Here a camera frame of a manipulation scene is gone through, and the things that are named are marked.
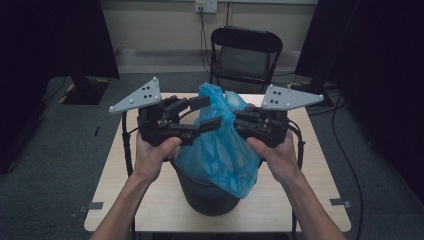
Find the chair backrest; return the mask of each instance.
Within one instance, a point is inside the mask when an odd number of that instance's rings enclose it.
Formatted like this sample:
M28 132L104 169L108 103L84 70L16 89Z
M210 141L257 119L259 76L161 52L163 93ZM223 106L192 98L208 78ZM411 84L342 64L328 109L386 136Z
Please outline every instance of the chair backrest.
M211 35L211 43L212 50L215 50L215 44L245 50L276 53L277 55L283 49L283 42L274 33L235 26L225 26L214 30Z

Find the forearm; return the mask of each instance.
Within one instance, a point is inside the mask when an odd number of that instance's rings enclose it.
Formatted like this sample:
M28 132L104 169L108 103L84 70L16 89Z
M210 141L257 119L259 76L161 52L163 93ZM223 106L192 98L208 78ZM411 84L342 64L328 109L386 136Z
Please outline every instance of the forearm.
M302 172L281 182L306 239L346 239L322 207Z
M149 186L149 182L131 175L91 239L127 239L134 216Z

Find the chair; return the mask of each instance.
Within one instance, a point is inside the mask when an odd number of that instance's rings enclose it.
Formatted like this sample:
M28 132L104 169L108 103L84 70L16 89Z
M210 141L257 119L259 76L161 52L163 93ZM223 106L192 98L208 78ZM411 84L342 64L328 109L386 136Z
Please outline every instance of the chair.
M209 83L215 77L219 84L219 78L223 78L259 84L261 90L271 83L283 49L281 39L271 32L235 26L214 30L211 45Z

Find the electrical outlet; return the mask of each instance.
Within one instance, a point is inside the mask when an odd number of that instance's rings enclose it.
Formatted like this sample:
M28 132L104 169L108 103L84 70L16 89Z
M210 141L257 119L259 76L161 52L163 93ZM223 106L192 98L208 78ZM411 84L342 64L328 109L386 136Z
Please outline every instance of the electrical outlet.
M206 12L207 13L216 13L218 11L218 3L217 1L207 1L206 2Z
M206 1L196 1L194 3L194 10L196 12L200 12L200 9L202 9L203 12L206 12Z

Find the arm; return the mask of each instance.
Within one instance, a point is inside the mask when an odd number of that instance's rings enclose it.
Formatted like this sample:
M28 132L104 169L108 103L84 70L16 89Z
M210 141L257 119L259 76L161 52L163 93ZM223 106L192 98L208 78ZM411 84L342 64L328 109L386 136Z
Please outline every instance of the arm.
M269 148L255 138L247 142L266 159L275 180L282 185L306 239L346 239L298 168L291 131L276 148Z
M150 184L160 173L164 158L175 153L181 144L179 138L169 138L158 147L152 147L137 134L136 162L134 172L127 179L91 239L127 239L132 221Z

